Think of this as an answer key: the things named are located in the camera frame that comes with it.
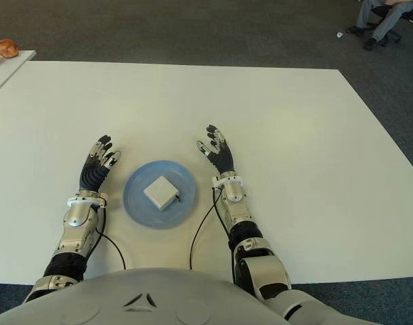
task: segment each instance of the wire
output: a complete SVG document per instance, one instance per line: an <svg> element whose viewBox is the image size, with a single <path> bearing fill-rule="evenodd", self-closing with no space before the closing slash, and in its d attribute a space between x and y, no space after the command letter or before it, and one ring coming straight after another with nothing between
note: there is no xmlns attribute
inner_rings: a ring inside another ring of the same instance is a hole
<svg viewBox="0 0 413 325"><path fill-rule="evenodd" d="M222 220L221 217L220 217L220 213L219 213L219 210L217 209L216 203L217 203L217 201L215 200L215 193L214 193L214 188L213 188L213 205L214 205L214 209L215 209L215 212L216 212L216 214L217 214L217 216L218 216L218 218L219 218L219 220L220 220L221 225L223 226L223 229L225 230L227 239L230 239L230 237L229 237L229 232L227 232L225 223L223 222L223 220Z"/></svg>
<svg viewBox="0 0 413 325"><path fill-rule="evenodd" d="M214 189L213 189L213 205L211 206L211 208L209 208L208 212L207 212L206 215L204 216L204 219L202 219L202 222L200 223L198 229L196 230L196 233L194 234L193 241L192 241L192 246L190 247L190 257L189 257L190 269L193 269L193 267L192 267L193 246L194 246L194 242L196 241L196 237L198 236L199 231L200 231L200 228L201 228L202 225L204 224L205 219L208 217L209 213L211 212L211 210L213 210L213 207L215 206L215 204L217 203L217 201L220 199L220 196L221 196L222 191L223 191L223 189L220 189L219 196L217 197L216 200L214 200Z"/></svg>
<svg viewBox="0 0 413 325"><path fill-rule="evenodd" d="M105 203L105 207L107 206L107 201L105 198L102 198L104 200ZM103 232L104 232L104 228L106 227L106 208L103 209L103 226L101 227L101 233L100 236L98 237L97 241L95 242L95 244L93 245L92 249L89 251L89 253L86 255L85 259L86 262L88 261L88 259L90 258L90 256L92 255L92 253L94 252L95 248L97 247L98 243L101 240L101 237L103 236Z"/></svg>
<svg viewBox="0 0 413 325"><path fill-rule="evenodd" d="M227 239L230 240L231 238L230 238L229 232L227 231L227 229L225 227L225 224L224 224L222 218L220 217L219 210L217 209L217 205L216 205L217 201L214 201L214 192L213 192L213 202L214 202L215 213L217 214L217 216L220 220L220 223L221 223L221 225L223 226L223 229L226 232ZM234 261L234 252L233 251L231 251L231 267L232 267L232 281L234 281L234 283L235 283L235 261Z"/></svg>
<svg viewBox="0 0 413 325"><path fill-rule="evenodd" d="M101 236L103 236L105 239L107 239L109 242L111 242L111 243L113 244L113 246L114 246L114 247L116 248L116 250L118 251L119 256L121 256L121 259L122 259L123 265L124 265L124 269L127 269L127 268L125 267L125 260L124 260L123 254L121 253L121 250L119 249L118 245L116 245L116 244L114 243L114 241L111 240L108 236L106 236L105 234L99 232L97 228L96 228L95 230L97 231L97 233L99 233Z"/></svg>

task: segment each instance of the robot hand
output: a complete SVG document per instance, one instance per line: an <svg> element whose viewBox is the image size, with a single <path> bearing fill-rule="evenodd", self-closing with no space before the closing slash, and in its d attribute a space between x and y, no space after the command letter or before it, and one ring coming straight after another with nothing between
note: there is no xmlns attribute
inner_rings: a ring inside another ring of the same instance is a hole
<svg viewBox="0 0 413 325"><path fill-rule="evenodd" d="M112 147L110 140L108 135L103 135L92 146L80 174L80 191L98 192L107 174L121 157L120 151L109 152L105 155L106 151Z"/></svg>
<svg viewBox="0 0 413 325"><path fill-rule="evenodd" d="M220 130L214 125L209 125L206 131L208 132L208 137L212 139L211 144L217 149L217 153L210 150L201 141L196 142L198 149L212 162L220 174L235 171L231 150L227 146L225 137Z"/></svg>

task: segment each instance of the person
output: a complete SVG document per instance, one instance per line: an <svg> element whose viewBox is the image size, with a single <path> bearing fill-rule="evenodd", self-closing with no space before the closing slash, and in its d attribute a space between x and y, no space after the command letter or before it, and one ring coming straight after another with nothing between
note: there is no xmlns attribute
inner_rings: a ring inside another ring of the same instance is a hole
<svg viewBox="0 0 413 325"><path fill-rule="evenodd" d="M370 10L384 5L391 6L386 18L375 28L372 36L365 42L364 49L371 51L381 41L389 30L405 12L413 10L413 0L363 0L355 26L349 27L347 33L362 36L367 27Z"/></svg>

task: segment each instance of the white plastic casing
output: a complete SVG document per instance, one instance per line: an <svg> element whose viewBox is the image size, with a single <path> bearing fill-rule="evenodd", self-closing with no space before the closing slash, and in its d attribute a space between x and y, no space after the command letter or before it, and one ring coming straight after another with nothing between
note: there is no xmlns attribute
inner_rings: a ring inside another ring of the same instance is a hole
<svg viewBox="0 0 413 325"><path fill-rule="evenodd" d="M160 176L144 190L144 193L158 210L163 211L176 199L179 190L166 177Z"/></svg>

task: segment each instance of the chair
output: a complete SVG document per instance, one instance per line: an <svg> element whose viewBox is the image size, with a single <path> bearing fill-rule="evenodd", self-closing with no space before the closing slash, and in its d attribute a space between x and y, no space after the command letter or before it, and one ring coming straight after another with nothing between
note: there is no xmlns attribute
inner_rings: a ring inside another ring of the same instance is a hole
<svg viewBox="0 0 413 325"><path fill-rule="evenodd" d="M372 22L369 22L368 25L370 27L368 28L364 28L365 31L367 30L374 30L387 16L387 14L389 13L389 10L392 8L391 5L384 5L381 7L375 7L372 8L372 12L374 14L376 14L377 16L381 17L381 20L378 22L378 24L374 24ZM406 19L406 20L411 20L413 21L413 10L410 12L404 12L401 16L401 19ZM389 41L389 36L388 35L392 35L394 36L395 39L395 43L399 43L402 39L402 36L399 35L398 33L396 33L393 29L389 30L389 32L387 32L387 34L384 36L383 42L381 43L382 46L385 46L387 44L387 42Z"/></svg>

